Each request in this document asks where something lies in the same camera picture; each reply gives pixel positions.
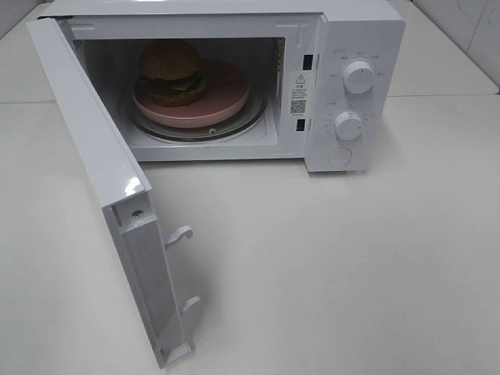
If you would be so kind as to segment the round white door button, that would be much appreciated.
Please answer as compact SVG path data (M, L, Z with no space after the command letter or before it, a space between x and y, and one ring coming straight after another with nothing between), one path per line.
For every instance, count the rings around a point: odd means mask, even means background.
M328 154L328 162L335 168L346 167L352 159L352 152L348 148L337 148Z

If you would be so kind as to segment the pink round plate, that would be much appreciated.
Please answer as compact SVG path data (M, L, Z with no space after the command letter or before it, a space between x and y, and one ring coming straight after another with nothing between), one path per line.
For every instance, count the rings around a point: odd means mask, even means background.
M163 126L180 129L211 126L235 115L249 97L247 76L227 62L211 59L203 62L206 90L197 101L174 107L161 106L135 86L132 98L140 113Z

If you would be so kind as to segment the white microwave door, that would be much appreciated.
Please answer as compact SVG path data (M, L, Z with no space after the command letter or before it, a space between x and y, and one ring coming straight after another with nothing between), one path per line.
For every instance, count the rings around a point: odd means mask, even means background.
M42 18L27 28L73 144L102 208L159 368L194 349L202 301L178 304L167 252L191 238L189 226L165 236L152 189L95 90L66 21Z

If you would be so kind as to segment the burger with sesame-free bun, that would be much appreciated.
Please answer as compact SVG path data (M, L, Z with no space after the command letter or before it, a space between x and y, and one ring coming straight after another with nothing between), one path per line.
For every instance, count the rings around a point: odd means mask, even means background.
M206 91L202 58L186 41L152 41L142 51L137 66L137 88L158 105L188 105Z

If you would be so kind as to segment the glass microwave turntable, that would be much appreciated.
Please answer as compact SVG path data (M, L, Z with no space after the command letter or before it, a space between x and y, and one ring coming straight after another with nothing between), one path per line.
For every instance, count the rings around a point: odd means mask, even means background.
M267 103L264 94L251 93L242 109L230 118L210 126L191 129L159 124L150 120L139 109L130 111L130 119L140 131L161 141L202 143L226 139L252 129L264 117Z

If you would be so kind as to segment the lower white timer knob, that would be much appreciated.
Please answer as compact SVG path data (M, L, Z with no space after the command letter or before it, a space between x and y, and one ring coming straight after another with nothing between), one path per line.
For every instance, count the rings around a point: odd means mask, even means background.
M337 137L343 141L356 139L363 132L362 117L354 111L340 113L334 119L334 130Z

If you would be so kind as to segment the white warning label sticker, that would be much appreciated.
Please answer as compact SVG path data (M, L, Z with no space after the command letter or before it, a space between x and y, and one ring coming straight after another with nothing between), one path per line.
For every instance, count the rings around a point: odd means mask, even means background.
M287 114L291 117L306 115L313 79L311 71L294 71L289 74Z

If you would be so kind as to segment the white microwave oven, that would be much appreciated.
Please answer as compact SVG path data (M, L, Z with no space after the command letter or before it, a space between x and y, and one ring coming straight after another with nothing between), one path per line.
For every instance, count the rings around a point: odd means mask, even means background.
M36 20L66 21L83 50L87 75L133 156L141 162L301 159L310 172L364 170L381 121L405 22L386 1L56 1ZM143 47L182 39L204 59L242 69L252 93L267 99L264 117L243 134L218 141L161 141L130 119L131 91ZM376 68L372 88L348 93L341 71L352 59ZM288 115L289 74L311 71L306 115ZM363 119L362 133L343 141L334 119ZM328 154L352 152L335 168Z

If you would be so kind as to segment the upper white power knob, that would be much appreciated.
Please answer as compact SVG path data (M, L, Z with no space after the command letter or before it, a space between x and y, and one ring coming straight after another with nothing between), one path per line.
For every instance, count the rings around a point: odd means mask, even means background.
M354 95L369 91L376 75L375 66L367 59L349 60L341 71L343 85L348 93Z

